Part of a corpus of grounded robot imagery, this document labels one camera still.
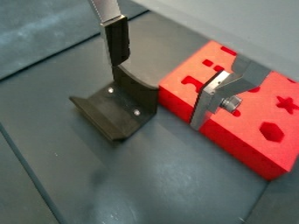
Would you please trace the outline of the wrist-2 gripper left finger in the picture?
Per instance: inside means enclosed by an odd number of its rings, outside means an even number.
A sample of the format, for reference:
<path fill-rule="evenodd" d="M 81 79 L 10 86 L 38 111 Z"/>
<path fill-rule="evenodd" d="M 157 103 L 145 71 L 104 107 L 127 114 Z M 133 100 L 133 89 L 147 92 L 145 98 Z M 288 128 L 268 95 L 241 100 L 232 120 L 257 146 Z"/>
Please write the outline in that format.
<path fill-rule="evenodd" d="M 119 66 L 129 57 L 128 20 L 117 0 L 88 0 L 101 25 L 111 65 Z"/>

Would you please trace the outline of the wrist-2 gripper right finger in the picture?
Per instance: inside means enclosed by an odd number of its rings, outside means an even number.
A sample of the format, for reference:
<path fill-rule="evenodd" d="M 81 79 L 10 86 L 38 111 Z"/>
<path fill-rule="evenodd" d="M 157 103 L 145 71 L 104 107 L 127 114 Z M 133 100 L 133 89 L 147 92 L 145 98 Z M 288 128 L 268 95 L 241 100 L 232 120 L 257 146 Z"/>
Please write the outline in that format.
<path fill-rule="evenodd" d="M 197 130 L 219 109 L 232 113 L 241 103 L 237 94 L 259 87 L 268 74 L 265 66 L 239 55 L 231 73 L 224 70 L 216 72 L 200 88 L 191 113 L 191 127 Z"/>

